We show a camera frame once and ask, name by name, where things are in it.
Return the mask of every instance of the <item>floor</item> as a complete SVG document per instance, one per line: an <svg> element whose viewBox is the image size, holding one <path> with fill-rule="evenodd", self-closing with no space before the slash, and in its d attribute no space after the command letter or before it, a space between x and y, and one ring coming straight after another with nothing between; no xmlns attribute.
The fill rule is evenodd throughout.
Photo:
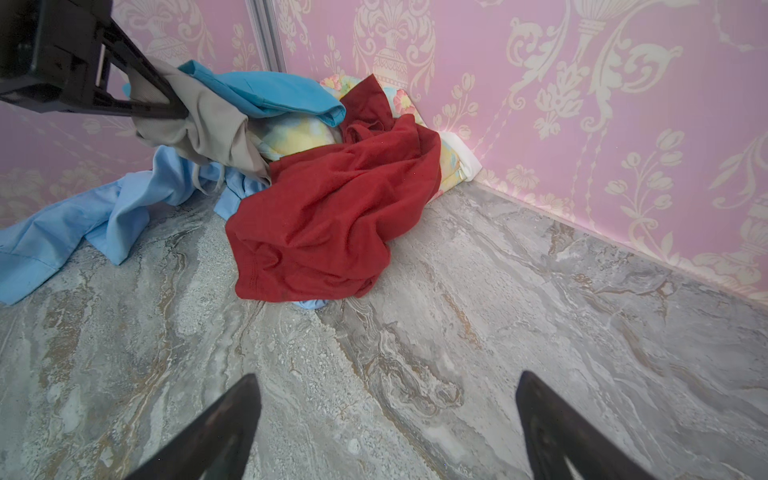
<svg viewBox="0 0 768 480"><path fill-rule="evenodd" d="M764 478L765 310L471 184L364 298L242 301L214 201L0 309L0 478L125 476L247 372L246 478L530 478L524 369L658 478Z"/></svg>

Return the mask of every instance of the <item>turquoise cloth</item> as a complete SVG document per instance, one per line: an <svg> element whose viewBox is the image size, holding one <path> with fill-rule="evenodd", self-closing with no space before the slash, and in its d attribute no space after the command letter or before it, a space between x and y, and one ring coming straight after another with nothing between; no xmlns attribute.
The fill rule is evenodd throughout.
<svg viewBox="0 0 768 480"><path fill-rule="evenodd" d="M195 77L250 118L276 117L289 111L316 115L329 127L344 120L346 109L314 80L277 71L214 74L195 60L179 70Z"/></svg>

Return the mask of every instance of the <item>beige fabric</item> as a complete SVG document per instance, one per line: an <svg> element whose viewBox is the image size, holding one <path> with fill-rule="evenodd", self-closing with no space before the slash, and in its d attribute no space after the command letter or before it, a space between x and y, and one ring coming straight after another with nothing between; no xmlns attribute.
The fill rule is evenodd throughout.
<svg viewBox="0 0 768 480"><path fill-rule="evenodd" d="M150 58L150 61L190 113L183 120L133 117L142 142L151 147L173 147L181 157L198 165L207 165L210 159L225 167L235 167L269 185L269 166L247 136L248 117L197 79L162 60ZM129 71L128 79L132 100L168 103L165 96L136 71Z"/></svg>

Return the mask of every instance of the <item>red cloth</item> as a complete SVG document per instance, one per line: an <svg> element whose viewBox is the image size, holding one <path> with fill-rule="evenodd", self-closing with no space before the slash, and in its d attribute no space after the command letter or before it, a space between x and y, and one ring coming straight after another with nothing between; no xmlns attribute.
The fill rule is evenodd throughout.
<svg viewBox="0 0 768 480"><path fill-rule="evenodd" d="M341 99L344 143L270 165L272 187L227 222L240 298L363 296L389 265L386 242L413 228L440 185L440 137L393 119L371 75Z"/></svg>

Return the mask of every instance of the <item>pink wallpaper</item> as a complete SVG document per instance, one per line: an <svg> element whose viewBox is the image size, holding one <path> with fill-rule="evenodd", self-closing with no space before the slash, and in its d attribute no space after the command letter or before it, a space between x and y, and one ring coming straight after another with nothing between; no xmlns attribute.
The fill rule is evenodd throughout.
<svg viewBox="0 0 768 480"><path fill-rule="evenodd" d="M375 73L476 181L768 304L768 0L274 3L288 72Z"/></svg>
<svg viewBox="0 0 768 480"><path fill-rule="evenodd" d="M179 65L194 59L216 73L262 68L243 0L114 0L112 17L146 54ZM127 80L116 68L110 90ZM130 118L36 114L0 102L0 227L45 205L152 167Z"/></svg>

